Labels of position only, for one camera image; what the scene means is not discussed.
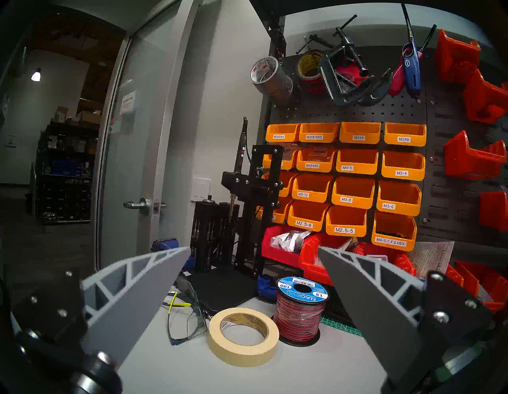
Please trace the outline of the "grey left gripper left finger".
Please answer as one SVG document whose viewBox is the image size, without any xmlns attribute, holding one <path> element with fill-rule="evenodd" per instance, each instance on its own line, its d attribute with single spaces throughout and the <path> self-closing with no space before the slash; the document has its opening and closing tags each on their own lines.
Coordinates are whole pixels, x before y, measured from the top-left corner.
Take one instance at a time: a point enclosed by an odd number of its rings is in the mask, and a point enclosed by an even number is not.
<svg viewBox="0 0 508 394">
<path fill-rule="evenodd" d="M 154 318 L 189 247 L 68 270 L 9 310 L 9 393 L 122 393 L 117 368 Z"/>
</svg>

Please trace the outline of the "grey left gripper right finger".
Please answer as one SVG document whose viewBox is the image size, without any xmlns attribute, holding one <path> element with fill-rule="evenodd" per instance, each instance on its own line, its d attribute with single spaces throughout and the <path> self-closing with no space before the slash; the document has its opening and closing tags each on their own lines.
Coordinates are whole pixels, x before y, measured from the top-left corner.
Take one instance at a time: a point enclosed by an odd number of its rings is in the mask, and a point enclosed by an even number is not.
<svg viewBox="0 0 508 394">
<path fill-rule="evenodd" d="M 387 376 L 381 393 L 482 393 L 493 314 L 445 274 L 424 281 L 375 258 L 319 247 L 346 312 Z"/>
</svg>

